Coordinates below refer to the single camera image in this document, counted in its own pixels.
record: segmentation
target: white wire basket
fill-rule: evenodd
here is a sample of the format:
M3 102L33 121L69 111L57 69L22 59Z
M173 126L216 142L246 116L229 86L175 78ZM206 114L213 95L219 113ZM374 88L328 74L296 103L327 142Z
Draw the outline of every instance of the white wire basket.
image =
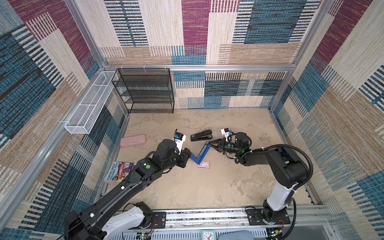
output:
M65 124L70 134L89 134L113 89L112 79L118 80L114 71L99 74L81 103Z

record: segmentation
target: pink pencil case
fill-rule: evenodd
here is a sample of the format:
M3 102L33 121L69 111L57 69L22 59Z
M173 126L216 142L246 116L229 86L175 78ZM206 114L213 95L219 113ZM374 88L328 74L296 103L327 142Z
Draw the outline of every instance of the pink pencil case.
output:
M120 140L120 147L134 147L146 143L147 138L145 134L139 134L129 137L123 137Z

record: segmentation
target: black mounting plate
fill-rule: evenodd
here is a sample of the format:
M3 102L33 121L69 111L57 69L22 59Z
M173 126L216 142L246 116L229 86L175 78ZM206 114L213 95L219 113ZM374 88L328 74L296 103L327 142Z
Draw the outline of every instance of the black mounting plate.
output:
M153 212L152 218L156 220L155 229L166 228L166 216L167 216L166 212ZM151 229L152 227L153 227L153 221L151 221L150 225L146 228L133 227L130 229Z
M251 225L251 226L267 225L263 221L263 217L261 217L261 214L260 214L261 210L262 210L262 208L259 208L259 209L258 208L256 208L256 209L249 208L249 209L245 210L245 212L248 215L249 225ZM284 224L290 224L291 220L289 219L289 217L286 217L286 216L288 216L288 214L287 214L287 211L284 210L284 213L281 215L281 219L284 221Z

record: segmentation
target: clock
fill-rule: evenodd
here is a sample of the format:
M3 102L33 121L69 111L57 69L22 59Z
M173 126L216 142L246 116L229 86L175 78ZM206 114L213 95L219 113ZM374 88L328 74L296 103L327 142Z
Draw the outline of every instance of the clock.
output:
M216 240L216 233L214 230L203 230L202 240Z

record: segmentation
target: teal clock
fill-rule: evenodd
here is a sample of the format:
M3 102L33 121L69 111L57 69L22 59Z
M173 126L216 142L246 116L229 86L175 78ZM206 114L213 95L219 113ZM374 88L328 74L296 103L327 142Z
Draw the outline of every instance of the teal clock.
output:
M216 240L216 233L214 230L203 230L202 240Z

